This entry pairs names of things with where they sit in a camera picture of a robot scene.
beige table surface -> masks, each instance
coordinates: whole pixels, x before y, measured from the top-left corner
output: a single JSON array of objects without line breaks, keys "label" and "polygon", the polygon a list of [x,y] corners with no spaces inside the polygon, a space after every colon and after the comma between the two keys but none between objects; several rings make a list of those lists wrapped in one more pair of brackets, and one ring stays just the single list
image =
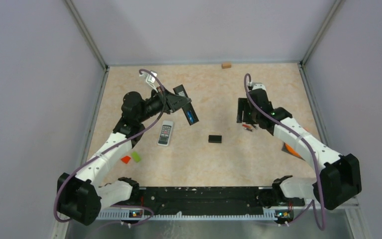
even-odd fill
[{"label": "beige table surface", "polygon": [[[156,71],[171,92],[183,84],[200,121],[189,126],[182,110],[163,115],[133,148],[142,161],[119,161],[104,183],[131,177],[141,186],[267,186],[284,175],[314,177],[307,163],[282,152],[279,139],[261,129],[248,132],[236,123],[237,102],[239,97],[245,97],[243,77],[248,72],[253,82],[265,84],[274,108],[284,107],[319,138],[294,63],[233,64],[230,69],[221,69],[220,64],[111,67],[89,158],[120,119],[123,96],[138,91],[144,99],[150,97],[151,88],[138,77],[140,68]],[[175,122],[168,147],[157,145],[163,120]],[[222,135],[222,144],[208,143],[209,134]]]}]

cable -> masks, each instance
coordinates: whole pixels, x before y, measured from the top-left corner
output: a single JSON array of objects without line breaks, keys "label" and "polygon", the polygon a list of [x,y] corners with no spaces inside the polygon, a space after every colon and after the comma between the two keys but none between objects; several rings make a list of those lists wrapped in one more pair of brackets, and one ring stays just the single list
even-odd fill
[{"label": "cable", "polygon": [[135,227],[135,226],[139,226],[145,222],[147,222],[148,220],[150,220],[153,216],[154,216],[154,212],[153,210],[151,210],[150,208],[147,208],[147,207],[141,207],[141,206],[130,206],[130,205],[112,205],[111,207],[116,207],[116,208],[140,208],[140,209],[143,209],[143,210],[146,210],[148,212],[151,213],[151,215],[144,219],[144,220],[141,220],[135,224],[126,224],[126,223],[123,223],[122,221],[112,221],[112,222],[108,222],[108,223],[105,223],[103,225],[101,225],[100,227],[94,229],[88,236],[86,236],[84,239],[87,239],[89,238],[91,235],[93,235],[94,233],[96,233],[97,231],[99,231],[100,229],[106,227],[106,226],[109,226],[109,225],[112,225],[112,224],[121,224],[121,225],[125,225],[125,226],[128,226],[130,225],[131,227]]},{"label": "cable", "polygon": [[[123,143],[126,143],[132,139],[135,139],[136,137],[144,134],[146,131],[148,131],[151,127],[153,127],[158,121],[159,119],[162,117],[163,115],[163,112],[165,111],[165,107],[166,107],[166,94],[165,94],[165,87],[162,85],[162,83],[159,81],[159,79],[153,75],[153,73],[151,73],[150,71],[146,70],[146,69],[140,69],[138,71],[140,74],[142,74],[142,72],[146,72],[147,74],[151,75],[152,77],[154,77],[154,79],[157,81],[157,83],[159,84],[160,86],[160,89],[161,91],[163,92],[163,108],[162,108],[162,111],[160,112],[160,114],[157,116],[156,120],[154,120],[153,123],[151,123],[147,128],[145,128],[144,130],[142,130],[141,132],[138,132],[137,134],[121,141],[120,143],[116,143],[114,145],[112,145],[111,147],[109,147],[108,149],[104,150],[102,152],[102,155],[104,155],[105,153],[111,151],[112,149],[120,146],[121,144]],[[65,186],[68,184],[68,182],[81,170],[83,169],[84,167],[86,167],[87,165],[93,163],[94,161],[96,161],[97,159],[99,158],[99,156],[95,156],[93,157],[92,159],[90,159],[89,161],[87,161],[85,164],[83,164],[82,166],[80,166],[79,168],[77,168],[76,170],[74,170],[68,177],[67,179],[65,179],[65,181],[62,183],[61,187],[59,188],[58,192],[56,193],[56,198],[55,198],[55,202],[53,203],[53,216],[55,217],[55,219],[60,222],[60,223],[66,223],[66,222],[69,222],[71,220],[71,218],[68,218],[68,219],[61,219],[59,216],[58,216],[58,211],[57,211],[57,208],[58,208],[58,201],[59,201],[59,197],[61,196],[62,194],[62,191],[64,190]]]},{"label": "cable", "polygon": [[[261,110],[260,107],[258,107],[258,105],[254,102],[254,100],[251,98],[250,96],[250,92],[248,91],[248,88],[247,88],[247,77],[249,78],[249,81],[251,82],[251,75],[249,73],[245,74],[244,76],[244,89],[245,89],[245,93],[247,95],[247,98],[248,100],[251,102],[251,104],[262,114],[264,115],[264,117],[268,118],[269,120],[273,121],[274,123],[282,126],[283,128],[285,128],[286,130],[290,131],[291,133],[293,133],[296,137],[300,137],[299,133],[297,133],[295,130],[291,129],[290,127],[284,125],[283,123],[281,123],[280,121],[276,120],[275,118],[271,117],[268,113],[264,112],[263,110]],[[312,160],[314,162],[314,171],[315,171],[315,177],[317,178],[317,187],[318,187],[318,192],[319,192],[319,195],[320,195],[320,207],[321,207],[321,216],[322,216],[322,225],[320,225],[320,222],[318,221],[318,217],[317,217],[317,212],[316,212],[316,209],[315,209],[315,203],[314,203],[314,200],[311,201],[310,205],[313,206],[313,212],[314,212],[314,218],[315,218],[315,222],[317,223],[317,226],[320,230],[325,230],[326,229],[326,211],[325,211],[325,208],[324,208],[324,198],[323,198],[323,187],[321,185],[321,180],[320,180],[320,170],[318,169],[318,162],[317,162],[317,158],[315,157],[315,153],[314,153],[314,150],[312,149],[311,145],[308,143],[308,141],[301,137],[301,141],[307,146],[308,150],[310,151],[311,153],[311,157],[312,157]],[[298,216],[295,218],[297,219],[299,216],[301,216],[303,213],[305,213],[305,211],[308,209],[308,207],[302,211],[302,213],[298,214]]]}]

wooden block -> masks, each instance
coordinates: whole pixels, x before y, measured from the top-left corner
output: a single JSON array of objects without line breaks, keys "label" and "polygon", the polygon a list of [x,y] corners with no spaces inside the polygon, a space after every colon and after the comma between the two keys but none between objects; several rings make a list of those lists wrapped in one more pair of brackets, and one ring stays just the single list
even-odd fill
[{"label": "wooden block", "polygon": [[222,63],[222,69],[231,68],[231,67],[232,67],[232,63],[230,63],[230,62],[223,62]]}]

aluminum frame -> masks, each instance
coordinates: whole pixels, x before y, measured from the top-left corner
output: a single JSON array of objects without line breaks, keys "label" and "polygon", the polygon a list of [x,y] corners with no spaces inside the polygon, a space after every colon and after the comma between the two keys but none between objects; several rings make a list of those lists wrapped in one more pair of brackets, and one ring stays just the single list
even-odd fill
[{"label": "aluminum frame", "polygon": [[[101,53],[98,50],[98,47],[96,46],[92,36],[90,35],[89,31],[87,30],[86,25],[84,24],[83,20],[81,19],[80,14],[78,13],[74,3],[72,0],[63,0],[66,4],[67,9],[70,11],[73,21],[78,26],[83,38],[85,39],[87,45],[89,46],[90,50],[92,51],[93,55],[99,62],[99,64],[104,69],[104,76],[102,79],[102,84],[100,86],[98,98],[96,101],[96,104],[94,105],[94,113],[91,120],[91,124],[89,127],[89,133],[87,136],[85,149],[83,151],[82,157],[81,157],[81,164],[84,163],[87,160],[88,151],[93,135],[93,131],[96,125],[97,115],[100,109],[101,100],[103,97],[104,88],[106,86],[107,77],[109,74],[109,66],[106,64],[105,60],[103,59]],[[306,73],[306,64],[310,60],[313,52],[315,51],[316,47],[318,46],[318,43],[321,41],[322,36],[325,34],[327,29],[329,28],[333,17],[336,15],[336,12],[342,7],[344,0],[336,0],[330,9],[328,15],[326,16],[321,28],[319,29],[318,33],[316,34],[316,37],[314,38],[313,42],[311,43],[310,47],[308,48],[306,54],[304,55],[303,59],[298,63],[299,72],[301,74],[302,82],[305,87],[305,91],[307,93],[307,98],[311,107],[311,111],[314,116],[314,120],[320,135],[320,139],[323,143],[328,144],[328,137],[327,137],[327,130],[324,126],[323,118],[321,116],[321,110],[318,107],[317,101],[315,99],[315,95],[309,80],[309,77]],[[356,198],[351,199],[347,203],[343,204],[342,206],[338,207],[336,210],[345,210],[346,217],[348,219],[348,222],[350,224],[350,230],[352,231],[352,234],[354,236],[354,239],[370,239],[371,234],[368,228],[368,224],[366,223],[362,211],[360,210],[358,200]],[[64,238],[65,234],[68,230],[68,224],[59,223],[55,221],[54,229],[52,237],[53,239],[56,238]]]}]

white plastic arm segment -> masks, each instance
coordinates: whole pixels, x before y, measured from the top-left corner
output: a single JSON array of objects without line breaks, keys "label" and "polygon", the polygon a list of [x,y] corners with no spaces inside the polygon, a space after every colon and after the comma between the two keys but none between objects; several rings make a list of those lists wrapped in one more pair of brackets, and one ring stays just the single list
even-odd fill
[{"label": "white plastic arm segment", "polygon": [[[154,72],[154,71],[150,71],[151,73],[153,73],[154,76],[157,76],[157,73]],[[139,75],[140,77],[144,77],[146,79],[146,83],[151,87],[153,88],[155,91],[157,91],[157,87],[154,85],[154,82],[156,81],[156,79],[154,79],[154,77],[152,77],[150,74],[144,72],[143,74],[140,74]]]},{"label": "white plastic arm segment", "polygon": [[101,197],[101,209],[105,209],[118,202],[128,200],[131,196],[132,186],[124,181],[115,181],[112,184],[97,188],[96,191]]},{"label": "white plastic arm segment", "polygon": [[112,149],[111,151],[102,154],[103,151],[125,140],[126,136],[121,133],[111,133],[109,138],[103,144],[103,146],[93,154],[92,158],[98,156],[99,158],[93,163],[89,164],[82,170],[80,170],[76,177],[83,181],[91,180],[91,184],[97,188],[103,181],[106,174],[111,170],[117,161],[120,160],[125,154],[132,149],[131,141],[121,144],[120,146]]},{"label": "white plastic arm segment", "polygon": [[294,118],[286,118],[281,121],[284,125],[295,130],[301,136],[296,137],[293,133],[289,132],[280,125],[275,125],[275,131],[273,136],[279,138],[286,144],[288,144],[295,152],[297,152],[310,166],[314,169],[314,162],[312,160],[311,154],[308,147],[301,141],[301,138],[307,140],[315,152],[315,156],[318,160],[318,168],[321,171],[325,168],[325,163],[334,163],[340,159],[340,153],[327,147],[318,139],[316,139],[312,134],[304,130]]},{"label": "white plastic arm segment", "polygon": [[[307,140],[314,150],[320,171],[325,168],[325,163],[331,164],[340,159],[340,153],[321,143],[312,134],[304,130],[304,128],[302,128],[295,119],[286,118],[282,120],[281,123],[295,130],[298,134],[300,134],[300,137],[296,137],[293,133],[279,125],[275,125],[273,135],[288,144],[311,166],[312,169],[314,169],[314,161],[308,147],[301,141],[301,138]],[[280,187],[284,196],[287,198],[305,198],[315,200],[316,198],[314,196],[312,185],[316,181],[316,178],[291,177],[284,180],[280,184]]]}]

